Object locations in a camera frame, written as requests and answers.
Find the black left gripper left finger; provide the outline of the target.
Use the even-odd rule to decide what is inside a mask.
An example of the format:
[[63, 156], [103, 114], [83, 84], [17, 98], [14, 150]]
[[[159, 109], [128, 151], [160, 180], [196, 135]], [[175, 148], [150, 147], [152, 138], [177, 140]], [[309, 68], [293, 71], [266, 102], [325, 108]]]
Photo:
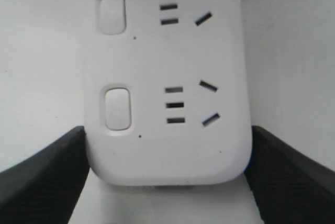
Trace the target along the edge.
[[1, 172], [1, 223], [69, 223], [89, 170], [77, 126]]

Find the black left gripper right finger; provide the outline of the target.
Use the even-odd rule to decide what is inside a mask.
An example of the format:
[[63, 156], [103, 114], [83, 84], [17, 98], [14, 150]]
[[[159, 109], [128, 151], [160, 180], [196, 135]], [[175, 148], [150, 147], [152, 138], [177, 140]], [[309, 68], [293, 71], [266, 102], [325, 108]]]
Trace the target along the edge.
[[245, 176], [264, 223], [334, 223], [334, 171], [260, 126]]

